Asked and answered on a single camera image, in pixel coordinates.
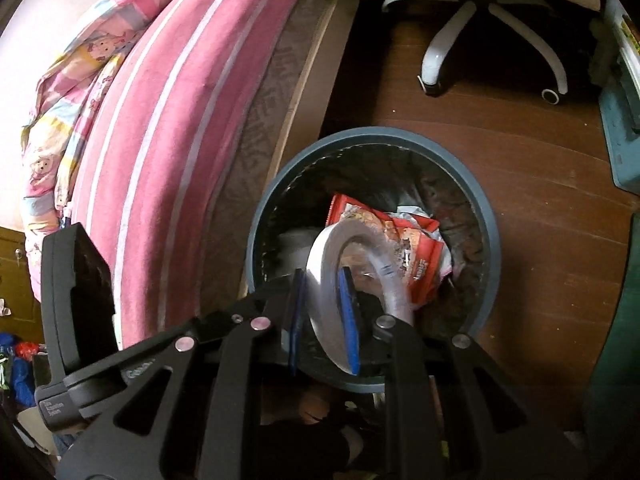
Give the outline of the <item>white tape roll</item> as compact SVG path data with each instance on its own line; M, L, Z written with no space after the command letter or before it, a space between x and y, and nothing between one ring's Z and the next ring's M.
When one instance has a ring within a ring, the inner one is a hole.
M384 312L413 323L412 304L390 242L384 234L358 220L325 228L314 240L305 269L306 309L311 327L326 356L342 372L360 372L360 330L357 294L350 269L342 263L349 247L357 247L382 286Z

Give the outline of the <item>red plastic snack bag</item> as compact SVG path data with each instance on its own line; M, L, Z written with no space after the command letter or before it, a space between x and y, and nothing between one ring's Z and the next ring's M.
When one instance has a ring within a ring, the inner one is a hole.
M395 254L399 275L412 304L420 308L437 296L437 289L452 272L452 255L440 223L419 206L398 206L384 212L352 197L336 193L326 225L356 219L382 232Z

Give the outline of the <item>round trash bin black liner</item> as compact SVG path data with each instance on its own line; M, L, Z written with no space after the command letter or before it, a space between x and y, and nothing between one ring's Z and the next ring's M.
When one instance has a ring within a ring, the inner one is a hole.
M439 144L397 128L332 134L262 196L246 252L250 289L293 274L302 306L293 365L334 388L383 390L388 314L431 336L475 336L500 278L498 226L480 184Z

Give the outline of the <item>brown wooden door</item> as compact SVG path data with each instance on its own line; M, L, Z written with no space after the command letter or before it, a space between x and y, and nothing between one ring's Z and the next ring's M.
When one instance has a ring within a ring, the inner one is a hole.
M22 232L0 229L1 331L44 343L40 303L32 293Z

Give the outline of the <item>pink white striped bed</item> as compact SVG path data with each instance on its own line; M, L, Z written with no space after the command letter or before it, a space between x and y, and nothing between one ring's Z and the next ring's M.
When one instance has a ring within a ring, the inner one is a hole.
M238 296L262 191L318 138L358 4L171 0L127 55L72 203L121 347Z

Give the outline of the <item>teal storage box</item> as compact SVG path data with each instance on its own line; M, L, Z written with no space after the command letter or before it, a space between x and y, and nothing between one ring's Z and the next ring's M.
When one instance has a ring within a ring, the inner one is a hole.
M639 90L619 55L599 100L603 132L614 184L639 194Z

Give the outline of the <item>pink cartoon patterned duvet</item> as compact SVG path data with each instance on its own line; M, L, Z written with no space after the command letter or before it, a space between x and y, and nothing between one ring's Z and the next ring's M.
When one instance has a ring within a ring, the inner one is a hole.
M23 226L30 288L41 296L43 239L70 218L96 115L131 49L172 0L100 0L37 82L21 133Z

